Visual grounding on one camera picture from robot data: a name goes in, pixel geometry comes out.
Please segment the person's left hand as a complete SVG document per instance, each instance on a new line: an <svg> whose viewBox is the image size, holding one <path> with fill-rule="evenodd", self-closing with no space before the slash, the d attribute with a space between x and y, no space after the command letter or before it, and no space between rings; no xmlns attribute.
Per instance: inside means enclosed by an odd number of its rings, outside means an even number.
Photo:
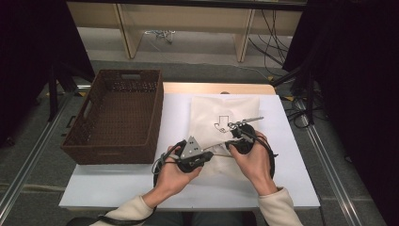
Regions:
<svg viewBox="0 0 399 226"><path fill-rule="evenodd" d="M169 197L180 193L191 181L200 175L201 170L202 167L198 167L191 172L182 172L176 160L169 156L158 174L155 186L158 202L161 203Z"/></svg>

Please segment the person's grey pants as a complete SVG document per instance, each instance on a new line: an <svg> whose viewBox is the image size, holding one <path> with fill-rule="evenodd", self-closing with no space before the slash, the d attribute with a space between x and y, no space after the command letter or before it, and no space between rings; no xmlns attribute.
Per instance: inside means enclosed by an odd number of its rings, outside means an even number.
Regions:
<svg viewBox="0 0 399 226"><path fill-rule="evenodd" d="M142 226L184 226L184 212L153 214ZM241 212L194 212L188 226L244 226Z"/></svg>

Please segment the black curtain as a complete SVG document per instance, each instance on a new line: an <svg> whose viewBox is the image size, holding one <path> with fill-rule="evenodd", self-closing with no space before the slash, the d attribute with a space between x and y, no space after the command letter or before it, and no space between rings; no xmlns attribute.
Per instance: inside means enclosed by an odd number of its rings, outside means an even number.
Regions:
<svg viewBox="0 0 399 226"><path fill-rule="evenodd" d="M313 61L328 113L387 226L399 226L399 0L308 0L287 71Z"/></svg>
<svg viewBox="0 0 399 226"><path fill-rule="evenodd" d="M43 87L95 73L66 0L0 0L0 146L11 137Z"/></svg>

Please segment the black metal stand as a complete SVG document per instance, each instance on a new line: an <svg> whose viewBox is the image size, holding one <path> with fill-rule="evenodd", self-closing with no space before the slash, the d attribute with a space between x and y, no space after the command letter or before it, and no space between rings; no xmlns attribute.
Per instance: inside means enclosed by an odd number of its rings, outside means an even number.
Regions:
<svg viewBox="0 0 399 226"><path fill-rule="evenodd" d="M49 121L54 120L60 108L57 99L57 85L60 84L67 93L75 93L78 90L78 86L73 80L74 76L79 76L88 82L92 82L94 80L95 73L91 66L88 66L88 70L85 71L62 61L52 64L48 78L50 96Z"/></svg>

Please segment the light wooden shelf unit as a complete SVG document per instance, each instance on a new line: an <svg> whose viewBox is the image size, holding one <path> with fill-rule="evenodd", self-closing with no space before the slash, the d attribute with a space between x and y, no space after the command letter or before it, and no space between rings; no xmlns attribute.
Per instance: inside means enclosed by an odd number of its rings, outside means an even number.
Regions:
<svg viewBox="0 0 399 226"><path fill-rule="evenodd" d="M232 34L237 60L242 62L249 35L292 36L301 17L299 11L276 9L151 6L88 0L67 0L67 4L78 27L118 29L129 58L136 55L146 30L175 30Z"/></svg>

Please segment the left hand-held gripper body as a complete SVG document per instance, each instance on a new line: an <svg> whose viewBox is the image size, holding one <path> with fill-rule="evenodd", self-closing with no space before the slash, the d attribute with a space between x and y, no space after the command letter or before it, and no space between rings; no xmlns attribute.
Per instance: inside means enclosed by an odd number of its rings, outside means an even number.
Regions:
<svg viewBox="0 0 399 226"><path fill-rule="evenodd" d="M200 147L194 137L190 137L188 140L184 140L181 148L176 152L178 156L177 165L178 168L184 172L192 172L198 167L203 167L204 163L200 162L204 156L205 151Z"/></svg>

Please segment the person's right hand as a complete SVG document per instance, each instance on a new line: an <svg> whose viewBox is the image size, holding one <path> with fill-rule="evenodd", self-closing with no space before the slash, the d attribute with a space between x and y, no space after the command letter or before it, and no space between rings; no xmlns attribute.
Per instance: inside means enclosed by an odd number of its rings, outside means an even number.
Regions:
<svg viewBox="0 0 399 226"><path fill-rule="evenodd" d="M233 146L230 150L242 173L253 184L259 196L265 196L278 191L271 175L270 161L267 149L256 140L251 151L240 154Z"/></svg>

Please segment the brown woven basket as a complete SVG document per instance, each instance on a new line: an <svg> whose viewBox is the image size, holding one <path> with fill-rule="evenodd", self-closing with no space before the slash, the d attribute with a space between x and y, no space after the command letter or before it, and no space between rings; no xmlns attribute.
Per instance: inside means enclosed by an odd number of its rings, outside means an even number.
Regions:
<svg viewBox="0 0 399 226"><path fill-rule="evenodd" d="M79 165L150 164L163 101L159 70L101 70L61 149Z"/></svg>

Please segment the cream drawstring laundry bag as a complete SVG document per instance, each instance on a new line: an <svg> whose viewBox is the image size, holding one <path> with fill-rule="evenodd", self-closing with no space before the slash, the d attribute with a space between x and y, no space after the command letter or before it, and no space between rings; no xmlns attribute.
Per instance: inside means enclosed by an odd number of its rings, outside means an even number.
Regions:
<svg viewBox="0 0 399 226"><path fill-rule="evenodd" d="M234 140L228 126L230 122L257 118L259 109L258 97L192 98L188 135L194 137L203 150L209 148L214 154L202 168L200 178L223 175L238 181L247 179L223 144L225 141Z"/></svg>

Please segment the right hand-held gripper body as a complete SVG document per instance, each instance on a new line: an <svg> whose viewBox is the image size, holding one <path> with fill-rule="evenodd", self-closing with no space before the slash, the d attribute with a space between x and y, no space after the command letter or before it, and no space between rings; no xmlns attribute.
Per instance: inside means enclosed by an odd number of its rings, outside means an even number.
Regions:
<svg viewBox="0 0 399 226"><path fill-rule="evenodd" d="M243 119L237 122L229 122L228 127L233 137L234 147L240 154L247 154L251 151L257 138L255 129L250 125L253 121L262 120L263 117Z"/></svg>

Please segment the black tripod stand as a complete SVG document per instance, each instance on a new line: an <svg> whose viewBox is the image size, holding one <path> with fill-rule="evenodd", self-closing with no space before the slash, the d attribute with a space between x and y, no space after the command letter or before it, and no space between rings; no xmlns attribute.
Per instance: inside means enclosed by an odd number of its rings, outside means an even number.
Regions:
<svg viewBox="0 0 399 226"><path fill-rule="evenodd" d="M276 88L277 86L283 84L284 82L288 82L291 79L294 80L294 83L290 88L291 93L295 97L306 98L306 106L302 111L302 115L307 118L308 125L314 124L312 108L314 78L311 73L311 69L305 66L299 66L291 72L285 74L283 77L271 81L270 85Z"/></svg>

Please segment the metal floor rail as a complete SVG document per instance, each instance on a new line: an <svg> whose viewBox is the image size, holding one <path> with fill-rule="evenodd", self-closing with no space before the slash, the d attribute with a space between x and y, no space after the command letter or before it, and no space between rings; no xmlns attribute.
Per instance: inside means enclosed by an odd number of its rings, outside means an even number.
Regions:
<svg viewBox="0 0 399 226"><path fill-rule="evenodd" d="M23 190L25 182L30 176L32 170L36 167L40 156L42 155L56 127L58 126L59 119L62 116L64 109L72 100L74 95L74 92L66 92L61 98L60 103L56 104L55 115L45 123L45 126L40 131L38 139L36 140L34 146L30 149L28 156L19 168L15 178L7 186L7 189L0 200L0 224L7 219L14 203L17 201L21 191Z"/></svg>
<svg viewBox="0 0 399 226"><path fill-rule="evenodd" d="M298 100L295 104L300 111L303 112L302 121L307 124L308 135L312 145L320 159L321 165L331 185L331 189L337 199L338 204L349 226L363 226L358 211L351 201L343 183L330 160L327 149L311 119L311 107L306 106L302 100Z"/></svg>

